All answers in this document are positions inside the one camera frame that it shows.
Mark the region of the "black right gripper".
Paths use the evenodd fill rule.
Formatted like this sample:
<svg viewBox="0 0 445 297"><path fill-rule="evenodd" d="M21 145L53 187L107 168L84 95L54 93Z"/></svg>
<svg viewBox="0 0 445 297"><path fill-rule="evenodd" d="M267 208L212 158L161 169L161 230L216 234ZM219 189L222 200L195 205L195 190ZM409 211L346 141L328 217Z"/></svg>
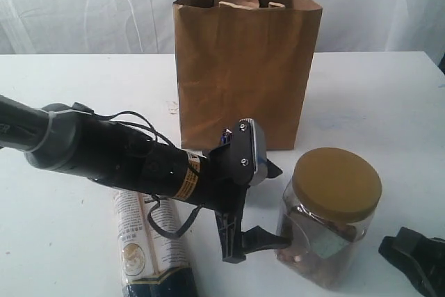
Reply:
<svg viewBox="0 0 445 297"><path fill-rule="evenodd" d="M378 249L422 296L444 295L444 240L428 238L407 227L385 236Z"/></svg>

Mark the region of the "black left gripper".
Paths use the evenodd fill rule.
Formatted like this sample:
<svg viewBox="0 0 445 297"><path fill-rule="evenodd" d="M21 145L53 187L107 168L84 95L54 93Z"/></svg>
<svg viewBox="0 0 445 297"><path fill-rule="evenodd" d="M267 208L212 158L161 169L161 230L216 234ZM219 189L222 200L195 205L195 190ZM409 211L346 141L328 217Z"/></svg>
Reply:
<svg viewBox="0 0 445 297"><path fill-rule="evenodd" d="M192 161L175 198L214 211L220 238L222 260L238 264L245 255L262 250L288 248L292 239L271 234L256 226L242 232L241 221L248 186L234 182L228 147L217 147ZM259 180L275 179L282 169L269 159L259 159Z"/></svg>

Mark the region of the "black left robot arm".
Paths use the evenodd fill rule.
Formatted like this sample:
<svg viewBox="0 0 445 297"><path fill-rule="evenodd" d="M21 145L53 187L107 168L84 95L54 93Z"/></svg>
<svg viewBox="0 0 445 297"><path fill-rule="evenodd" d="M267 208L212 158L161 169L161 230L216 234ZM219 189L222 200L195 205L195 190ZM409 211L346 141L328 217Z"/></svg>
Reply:
<svg viewBox="0 0 445 297"><path fill-rule="evenodd" d="M282 172L268 159L264 132L251 118L224 130L218 147L196 156L176 147L146 119L125 122L118 114L99 115L79 103L35 109L2 97L1 146L23 152L41 170L148 194L155 209L168 198L193 205L174 232L147 216L151 227L168 239L180 238L201 209L212 210L224 262L237 264L252 252L291 245L289 238L258 226L241 229L248 189Z"/></svg>

